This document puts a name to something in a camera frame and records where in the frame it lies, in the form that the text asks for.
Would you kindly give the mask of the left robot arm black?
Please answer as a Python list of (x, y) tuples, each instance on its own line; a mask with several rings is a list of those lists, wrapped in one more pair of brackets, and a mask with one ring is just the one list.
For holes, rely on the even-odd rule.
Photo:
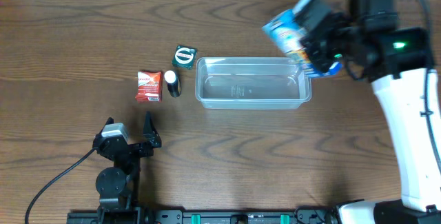
[(129, 144), (129, 133), (123, 123), (109, 118), (95, 136), (92, 147), (97, 154), (113, 162), (112, 167), (101, 171), (96, 178), (99, 208), (103, 211), (130, 210), (137, 202), (140, 160), (154, 154), (162, 146), (162, 140), (147, 112), (143, 125), (144, 141)]

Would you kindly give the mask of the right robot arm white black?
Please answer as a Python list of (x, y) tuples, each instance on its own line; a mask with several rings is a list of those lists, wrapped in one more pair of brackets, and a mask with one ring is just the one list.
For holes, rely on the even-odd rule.
[(300, 0), (294, 21), (315, 69), (362, 68), (384, 112), (400, 173), (398, 200), (337, 206), (329, 223), (440, 222), (440, 107), (430, 29), (398, 26), (394, 0), (348, 0), (348, 13)]

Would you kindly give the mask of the blue medicine box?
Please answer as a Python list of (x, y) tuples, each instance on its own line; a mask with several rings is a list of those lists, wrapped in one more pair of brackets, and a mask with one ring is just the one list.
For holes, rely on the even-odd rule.
[(309, 60), (300, 40), (306, 31), (294, 21), (294, 11), (288, 9), (271, 19), (262, 27), (263, 32), (273, 41), (287, 58), (302, 68), (309, 78), (330, 77), (342, 69), (340, 62), (333, 62), (326, 72), (320, 72)]

